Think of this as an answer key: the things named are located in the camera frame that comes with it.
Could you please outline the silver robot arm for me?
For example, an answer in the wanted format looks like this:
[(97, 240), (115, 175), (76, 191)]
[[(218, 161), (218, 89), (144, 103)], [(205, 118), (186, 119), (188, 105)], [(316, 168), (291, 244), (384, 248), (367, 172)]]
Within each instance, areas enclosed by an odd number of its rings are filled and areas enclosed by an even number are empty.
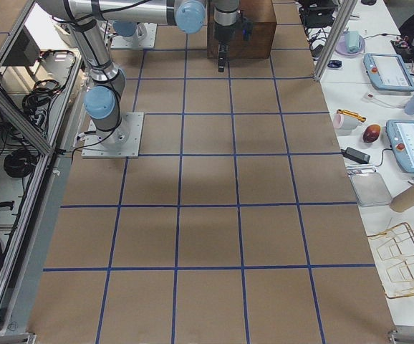
[(112, 61), (99, 22), (167, 24), (185, 34), (199, 32), (208, 1), (38, 1), (56, 20), (66, 24), (90, 69), (94, 83), (84, 107), (95, 125), (99, 144), (116, 150), (129, 140), (130, 124), (120, 110), (125, 88), (123, 71)]

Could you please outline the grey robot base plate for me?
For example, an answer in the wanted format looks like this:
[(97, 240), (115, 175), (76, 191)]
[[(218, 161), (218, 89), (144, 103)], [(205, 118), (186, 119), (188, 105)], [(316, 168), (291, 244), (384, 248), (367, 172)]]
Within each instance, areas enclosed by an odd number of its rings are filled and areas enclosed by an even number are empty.
[(94, 134), (85, 138), (86, 148), (82, 150), (83, 158), (137, 158), (140, 152), (144, 113), (122, 114), (121, 124), (108, 137), (106, 132), (97, 131), (90, 120), (88, 130)]

